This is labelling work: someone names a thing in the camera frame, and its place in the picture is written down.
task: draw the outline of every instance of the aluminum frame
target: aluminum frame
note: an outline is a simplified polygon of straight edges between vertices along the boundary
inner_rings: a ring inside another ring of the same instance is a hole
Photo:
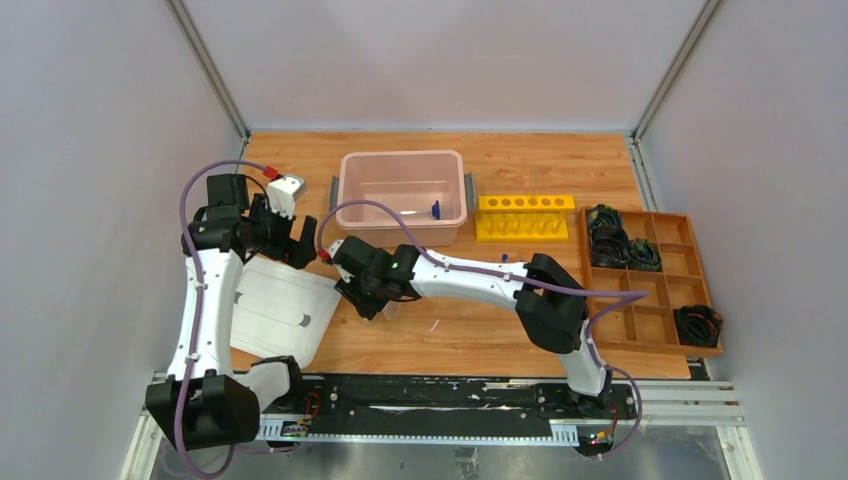
[[[221,103],[230,123],[242,138],[242,154],[246,151],[250,138],[250,130],[244,122],[238,107],[226,88],[220,72],[215,66],[209,51],[203,43],[191,14],[184,0],[164,0],[171,11],[174,20],[180,28],[198,64],[209,84]],[[692,24],[686,38],[681,43],[673,61],[657,86],[637,126],[630,132],[613,132],[629,134],[627,149],[631,165],[637,179],[639,192],[642,196],[643,207],[646,210],[661,211],[662,201],[657,195],[655,177],[650,169],[650,162],[642,145],[642,139],[651,126],[653,119],[674,87],[677,79],[693,55],[698,42],[706,29],[714,21],[724,0],[705,0],[703,6]],[[516,379],[511,382],[543,382],[551,383],[553,379]],[[729,382],[695,382],[695,381],[638,381],[644,397],[644,425],[669,426],[712,426],[717,429],[724,452],[725,461],[733,480],[761,480],[762,474],[756,457],[753,454],[750,438],[745,427],[742,411],[736,401],[735,392]],[[561,425],[594,425],[605,424],[602,420],[554,420],[552,426]],[[623,425],[633,421],[622,421]],[[159,444],[164,438],[155,421],[146,412],[139,416],[133,440],[124,461],[121,479],[147,480],[150,478],[158,454]],[[339,436],[336,441],[359,441]],[[392,441],[402,443],[404,439],[393,438]],[[436,440],[428,443],[454,444],[450,439]],[[410,443],[421,443],[420,439]]]
[[[161,376],[154,381],[161,381]],[[309,378],[320,376],[309,375]],[[536,383],[565,383],[561,379],[513,379],[509,382],[491,384],[492,388],[510,388],[510,385],[528,385]],[[627,384],[624,380],[614,383]],[[742,411],[736,400],[736,392],[730,382],[699,382],[688,380],[641,380],[637,381],[642,393],[643,427],[649,426],[712,426],[720,436],[725,462],[733,480],[761,480],[756,458],[753,454]],[[281,414],[263,415],[267,419],[288,419],[291,416]],[[551,420],[552,430],[561,431],[567,426],[606,425],[608,420]],[[621,421],[621,425],[632,425],[633,421]],[[147,412],[142,412],[130,450],[121,472],[123,480],[147,480],[150,478],[160,441],[164,438],[156,422]],[[339,443],[396,443],[396,444],[437,444],[437,445],[557,445],[556,439],[494,439],[486,437],[430,437],[419,436],[363,436],[363,435],[325,435],[321,442]]]

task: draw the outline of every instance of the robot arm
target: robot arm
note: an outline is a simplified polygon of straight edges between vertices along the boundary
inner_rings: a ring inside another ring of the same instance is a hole
[[[400,245],[390,254],[358,237],[336,241],[328,253],[342,277],[336,283],[336,290],[363,318],[373,319],[390,301],[413,301],[421,297],[456,297],[495,305],[515,312],[530,341],[557,355],[568,373],[572,391],[597,399],[608,389],[610,375],[589,351],[585,298],[547,290],[538,293],[534,287],[515,279],[520,276],[582,288],[547,255],[537,253],[530,262],[505,264],[428,252],[446,265],[442,267],[420,255],[412,245]],[[503,275],[456,270],[451,265],[479,267]]]
[[[294,268],[316,258],[313,244],[317,221],[307,216],[300,239],[290,238],[295,203],[305,190],[302,179],[278,176],[266,195],[248,202],[246,177],[238,174],[207,178],[209,205],[188,225],[204,270],[203,305],[191,378],[184,378],[195,305],[197,272],[186,259],[186,302],[180,340],[164,383],[150,385],[145,405],[175,445],[181,429],[186,450],[252,441],[261,412],[274,400],[296,395],[302,381],[293,357],[263,359],[243,376],[236,376],[230,359],[230,333],[236,287],[244,264],[256,253]],[[249,208],[249,214],[243,213]],[[189,255],[183,239],[183,250]],[[580,285],[551,257],[535,254],[530,262],[490,264],[435,255],[438,266],[411,245],[394,254],[357,237],[338,241],[322,252],[342,279],[336,289],[364,318],[373,319],[392,301],[450,296],[489,303],[515,312],[531,342],[557,355],[568,372],[569,387],[578,398],[605,405],[611,376],[591,357],[586,336],[587,308],[579,296],[549,290],[537,292],[514,277],[580,289]],[[491,276],[451,268],[478,267],[503,272]],[[188,382],[182,425],[175,425],[178,392]]]
[[[298,177],[278,176],[269,183],[267,197],[257,194],[248,203],[244,175],[207,178],[208,206],[201,208],[189,225],[205,282],[192,378],[184,375],[198,285],[194,261],[187,257],[186,299],[177,349],[165,383],[150,385],[145,396],[148,411],[172,444],[177,392],[182,382],[190,382],[183,436],[186,448],[194,450],[253,440],[259,414],[300,380],[292,357],[264,359],[246,375],[234,375],[230,333],[236,287],[250,256],[262,253],[294,268],[303,268],[315,259],[315,218],[304,219],[299,240],[289,237],[295,202],[305,187]],[[185,239],[183,250],[188,255]]]

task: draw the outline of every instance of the red connector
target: red connector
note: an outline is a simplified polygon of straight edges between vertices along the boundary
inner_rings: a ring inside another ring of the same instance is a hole
[[[276,180],[277,177],[280,176],[280,172],[278,172],[274,167],[265,167],[265,170],[262,171],[262,175],[265,175],[271,180]]]
[[[330,254],[327,253],[326,250],[318,250],[318,258],[321,259],[322,262],[330,265],[332,263],[332,258],[330,258]]]

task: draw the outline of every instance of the purple cable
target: purple cable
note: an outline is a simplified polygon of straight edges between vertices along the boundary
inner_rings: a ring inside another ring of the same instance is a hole
[[[412,242],[412,245],[415,247],[416,250],[418,250],[418,253],[420,253],[421,256],[426,258],[428,261],[430,261],[431,263],[433,263],[437,267],[445,267],[444,262],[442,262],[442,261],[434,258],[433,256],[431,256],[429,253],[427,253],[427,250],[420,243],[418,243],[418,240],[415,239],[415,235],[412,234],[412,231],[409,229],[408,226],[406,226],[406,224],[403,222],[403,219],[400,217],[400,215],[395,213],[394,210],[387,207],[386,205],[383,205],[380,202],[375,202],[373,200],[365,200],[365,199],[348,200],[347,202],[342,202],[342,203],[336,205],[335,208],[330,210],[330,212],[327,213],[327,216],[324,217],[324,220],[321,221],[321,225],[318,227],[318,235],[317,235],[317,238],[316,238],[318,251],[325,251],[324,245],[323,245],[323,242],[324,242],[324,227],[327,226],[327,223],[329,223],[330,218],[336,212],[341,210],[342,208],[349,207],[351,205],[371,205],[373,207],[377,207],[377,208],[383,210],[384,212],[388,213],[395,220],[395,222],[397,222],[397,224],[400,226],[400,228],[403,229],[403,233],[406,234],[406,236],[409,238],[409,241]],[[490,276],[498,277],[498,278],[503,277],[503,272],[499,272],[497,270],[490,270],[488,268],[482,268],[482,267],[470,267],[470,266],[466,266],[466,265],[450,265],[450,269],[456,270],[456,271],[459,271],[459,272],[481,273],[481,274],[484,274],[484,275],[490,275]],[[629,305],[630,303],[632,303],[636,300],[639,300],[640,298],[645,298],[646,296],[648,296],[648,292],[639,291],[639,290],[630,291],[630,292],[580,290],[580,289],[575,289],[575,288],[561,287],[559,285],[553,285],[553,284],[546,283],[546,282],[541,282],[539,280],[534,280],[532,278],[527,278],[527,277],[524,277],[524,276],[521,276],[521,275],[512,275],[512,276],[510,276],[510,279],[515,279],[515,280],[518,280],[520,282],[524,282],[528,285],[532,285],[532,286],[537,287],[537,288],[543,288],[545,290],[549,290],[549,291],[557,292],[557,293],[563,293],[563,294],[566,294],[566,295],[574,295],[574,296],[581,296],[581,297],[612,297],[612,298],[620,298],[621,299],[617,302],[614,302],[614,303],[608,305],[607,307],[602,308],[598,313],[596,313],[589,320],[589,323],[586,325],[586,340],[587,340],[587,345],[589,346],[589,353],[592,356],[592,360],[599,367],[606,368],[607,370],[609,370],[611,372],[618,373],[618,374],[624,376],[630,382],[630,384],[633,386],[633,393],[634,393],[634,395],[636,395],[636,404],[637,404],[638,410],[636,411],[636,421],[633,424],[633,429],[630,430],[630,433],[628,433],[627,436],[624,437],[624,440],[619,445],[615,446],[612,450],[607,452],[605,456],[609,456],[609,455],[613,454],[614,452],[619,451],[622,447],[624,447],[625,445],[627,445],[627,443],[630,442],[631,438],[633,437],[633,434],[636,432],[636,430],[639,429],[639,425],[642,423],[642,393],[639,391],[639,386],[636,385],[636,380],[629,373],[627,373],[626,371],[624,371],[624,370],[622,370],[618,367],[606,365],[601,361],[600,357],[598,356],[597,349],[595,348],[595,344],[591,339],[591,335],[592,335],[591,332],[592,332],[592,328],[595,326],[595,324],[598,323],[598,320],[600,320],[602,316],[604,316],[605,314],[609,313],[612,310],[615,310],[616,308],[621,308],[625,305]]]
[[[630,440],[633,439],[633,435],[636,433],[637,430],[639,430],[639,425],[642,424],[642,410],[644,409],[644,406],[642,405],[642,392],[639,390],[639,385],[636,385],[636,379],[633,378],[633,376],[631,376],[629,373],[618,367],[607,365],[606,369],[623,376],[627,379],[628,382],[630,382],[630,385],[633,387],[633,395],[636,397],[637,410],[636,421],[633,422],[633,428],[631,428],[630,431],[627,432],[627,436],[624,437],[624,440],[622,440],[621,443],[613,447],[612,450],[610,450],[609,452],[605,453],[603,457],[609,457],[610,455],[620,452],[621,449],[623,449],[628,443],[630,443]]]
[[[219,458],[221,458],[221,455],[224,454],[224,451],[225,450],[221,450],[220,452],[218,452],[217,455],[215,455],[214,457],[209,459],[209,461],[206,462],[206,465],[203,465],[203,468],[206,468],[209,465],[212,465],[213,463],[215,463]],[[180,471],[177,471],[177,470],[171,468],[168,465],[167,455],[168,455],[167,443],[163,443],[162,448],[159,449],[158,459],[159,459],[159,466],[162,468],[162,470],[165,471],[165,473],[167,473],[168,475],[170,475],[174,478],[183,478],[183,477],[189,476],[188,472],[180,472]]]
[[[188,230],[188,218],[186,216],[186,202],[188,200],[188,192],[191,190],[191,187],[203,174],[212,170],[213,168],[217,168],[224,165],[246,165],[249,167],[258,168],[260,170],[265,170],[264,165],[260,165],[258,163],[253,162],[245,162],[243,160],[222,160],[220,162],[211,163],[200,169],[197,173],[192,176],[188,183],[186,183],[183,188],[183,193],[180,196],[180,227],[183,230],[183,238],[185,238],[186,246],[188,247],[189,255],[194,261],[194,270],[195,275],[197,277],[197,295],[194,303],[194,321],[191,325],[191,338],[189,340],[188,345],[188,355],[186,356],[186,369],[183,374],[183,382],[180,384],[180,392],[177,396],[177,411],[174,415],[174,444],[177,447],[177,452],[180,454],[180,458],[183,461],[183,464],[188,469],[189,473],[192,475],[202,478],[205,480],[212,480],[220,477],[230,466],[230,463],[233,461],[233,454],[235,453],[235,446],[231,445],[229,451],[227,452],[227,458],[224,460],[224,464],[216,470],[215,472],[208,473],[204,472],[200,468],[198,468],[194,462],[192,462],[191,457],[188,455],[188,451],[185,447],[185,439],[183,438],[183,411],[185,410],[186,397],[188,397],[188,384],[191,380],[192,370],[194,369],[194,362],[191,358],[191,355],[197,352],[197,340],[200,336],[200,316],[203,311],[203,267],[200,265],[200,256],[197,253],[197,247],[194,245],[194,241],[191,239],[191,232]]]

